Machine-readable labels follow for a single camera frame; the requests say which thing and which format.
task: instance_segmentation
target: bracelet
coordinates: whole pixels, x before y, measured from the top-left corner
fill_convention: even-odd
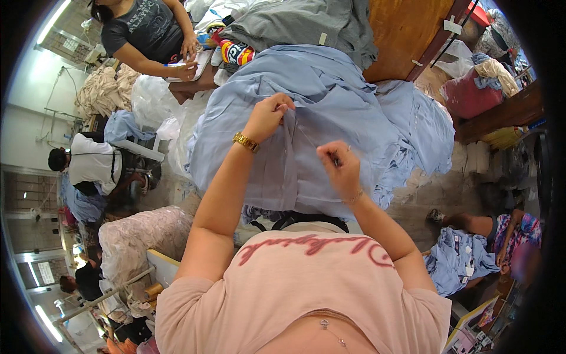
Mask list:
[[[360,187],[358,194],[355,195],[354,198],[350,199],[349,201],[342,201],[342,203],[344,204],[354,204],[355,202],[358,201],[358,199],[363,195],[363,189]]]

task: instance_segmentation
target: foot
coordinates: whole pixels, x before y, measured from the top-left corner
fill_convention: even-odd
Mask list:
[[[446,215],[442,214],[440,210],[432,209],[431,211],[428,212],[426,219],[436,224],[442,224],[442,221],[444,220],[445,217]]]

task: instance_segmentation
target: fluorescent light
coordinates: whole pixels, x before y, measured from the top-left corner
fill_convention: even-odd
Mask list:
[[[39,38],[37,39],[37,44],[41,44],[41,42],[43,42],[43,40],[45,39],[45,36],[47,36],[47,33],[49,33],[49,30],[55,24],[55,21],[57,21],[59,16],[61,16],[63,11],[67,8],[67,6],[70,3],[71,3],[71,0],[65,0],[65,2],[63,2],[63,4],[57,9],[57,11],[53,15],[53,17],[51,17],[49,19],[49,22],[47,22],[47,25],[45,25],[43,31],[41,31],[41,34],[39,35]]]
[[[35,275],[35,272],[33,271],[32,262],[28,262],[28,265],[29,265],[29,270],[32,272],[33,279],[36,281],[36,285],[39,286],[39,281],[37,281],[37,277]]]
[[[49,321],[49,319],[47,318],[47,315],[45,314],[45,312],[43,311],[43,308],[41,308],[41,306],[37,305],[36,306],[36,311],[39,314],[39,317],[41,317],[41,319],[43,320],[43,323],[45,323],[45,325],[47,326],[47,328],[49,328],[49,331],[51,332],[51,334],[53,334],[53,336],[55,337],[55,339],[61,343],[63,341],[63,337],[61,337],[61,334],[55,329],[55,327],[53,327],[53,324],[51,323],[51,321]]]

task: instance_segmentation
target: white shirt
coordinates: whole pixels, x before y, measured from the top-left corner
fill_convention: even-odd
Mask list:
[[[110,194],[116,188],[110,173],[113,152],[114,147],[109,143],[95,143],[83,134],[76,134],[71,144],[71,162],[68,167],[71,184],[76,185],[83,181],[98,182],[102,195]],[[117,152],[114,160],[114,181],[118,182],[121,173],[122,156]]]

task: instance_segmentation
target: thread spool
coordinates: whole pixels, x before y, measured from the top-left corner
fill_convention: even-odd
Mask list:
[[[154,285],[147,287],[144,291],[146,302],[157,300],[157,295],[159,295],[162,291],[163,287],[160,283],[155,283]]]

